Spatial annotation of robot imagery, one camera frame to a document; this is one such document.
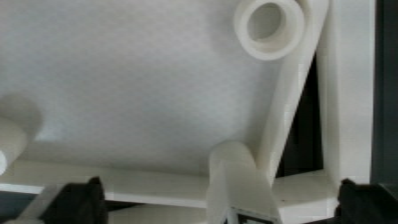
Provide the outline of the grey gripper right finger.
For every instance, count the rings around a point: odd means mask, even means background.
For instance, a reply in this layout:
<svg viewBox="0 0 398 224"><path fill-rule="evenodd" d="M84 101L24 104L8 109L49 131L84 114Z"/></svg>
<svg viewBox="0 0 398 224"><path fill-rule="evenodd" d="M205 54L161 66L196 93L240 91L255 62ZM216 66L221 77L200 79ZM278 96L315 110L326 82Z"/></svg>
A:
<svg viewBox="0 0 398 224"><path fill-rule="evenodd" d="M398 185L342 181L336 217L340 224L398 224Z"/></svg>

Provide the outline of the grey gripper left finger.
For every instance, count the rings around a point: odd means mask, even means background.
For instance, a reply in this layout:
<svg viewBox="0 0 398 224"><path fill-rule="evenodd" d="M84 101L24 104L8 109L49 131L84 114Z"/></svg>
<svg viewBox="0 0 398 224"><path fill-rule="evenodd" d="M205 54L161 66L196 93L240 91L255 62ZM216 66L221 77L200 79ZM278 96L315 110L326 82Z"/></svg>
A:
<svg viewBox="0 0 398 224"><path fill-rule="evenodd" d="M45 224L109 224L102 179L70 183L40 216Z"/></svg>

